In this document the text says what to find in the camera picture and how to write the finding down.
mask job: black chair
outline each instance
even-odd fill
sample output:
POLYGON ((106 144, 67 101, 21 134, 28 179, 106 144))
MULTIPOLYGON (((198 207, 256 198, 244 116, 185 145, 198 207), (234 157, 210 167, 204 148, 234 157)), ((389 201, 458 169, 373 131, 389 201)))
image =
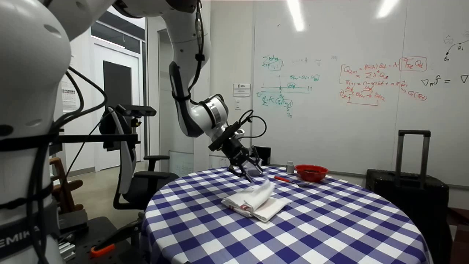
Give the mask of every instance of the black chair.
MULTIPOLYGON (((109 109, 111 114, 108 117, 113 117, 116 123, 116 134, 125 135, 124 128, 130 123, 125 122, 119 112, 109 109)), ((122 141, 119 142, 121 150, 121 172, 119 172, 119 182, 113 200, 113 207, 116 210, 146 210, 152 197, 162 189, 169 182, 178 179, 178 175, 169 172, 155 172, 156 163, 160 160, 169 160, 169 156, 147 156, 146 160, 150 161, 147 172, 137 172, 135 170, 135 144, 122 141)), ((91 255, 94 258, 103 257, 112 252, 118 242, 125 239, 131 239, 134 246, 140 246, 140 233, 144 223, 144 214, 138 213, 138 219, 128 223, 116 233, 105 239, 102 244, 91 248, 91 255)))

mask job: black suitcase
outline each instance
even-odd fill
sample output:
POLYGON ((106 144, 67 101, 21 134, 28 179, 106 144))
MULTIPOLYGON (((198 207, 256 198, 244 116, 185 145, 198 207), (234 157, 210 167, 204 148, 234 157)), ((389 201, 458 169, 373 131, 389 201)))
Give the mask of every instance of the black suitcase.
POLYGON ((424 235, 436 264, 451 263, 452 233, 446 222, 449 186, 427 175, 430 131, 399 131, 396 172, 367 172, 367 188, 399 207, 424 235), (405 135, 424 135, 421 175, 402 173, 405 135))

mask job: checkered tablecloth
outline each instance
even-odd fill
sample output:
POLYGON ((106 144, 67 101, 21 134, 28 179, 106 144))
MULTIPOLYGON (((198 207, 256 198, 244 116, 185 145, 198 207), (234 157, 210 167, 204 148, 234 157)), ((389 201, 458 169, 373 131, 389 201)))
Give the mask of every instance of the checkered tablecloth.
POLYGON ((153 197, 146 213, 153 263, 427 263, 415 224, 385 198, 327 176, 303 188, 264 170, 275 197, 291 202, 269 223, 245 219, 222 200, 250 186, 226 169, 184 176, 153 197))

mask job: red bowl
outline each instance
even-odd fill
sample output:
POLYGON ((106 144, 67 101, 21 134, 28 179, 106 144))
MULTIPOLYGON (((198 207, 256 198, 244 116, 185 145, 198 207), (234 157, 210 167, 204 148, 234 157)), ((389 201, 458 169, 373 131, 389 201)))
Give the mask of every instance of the red bowl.
POLYGON ((305 182, 322 182, 327 175, 327 169, 314 164, 300 164, 297 166, 297 175, 305 182))

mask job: folded towel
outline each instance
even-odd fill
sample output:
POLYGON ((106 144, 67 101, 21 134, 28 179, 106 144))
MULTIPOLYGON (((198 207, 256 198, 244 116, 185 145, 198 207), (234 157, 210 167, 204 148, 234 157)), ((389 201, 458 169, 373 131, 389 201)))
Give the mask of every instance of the folded towel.
POLYGON ((266 180, 260 188, 241 191, 225 198, 222 202, 245 217, 269 222, 288 204, 285 198, 272 198, 273 191, 275 185, 266 180))

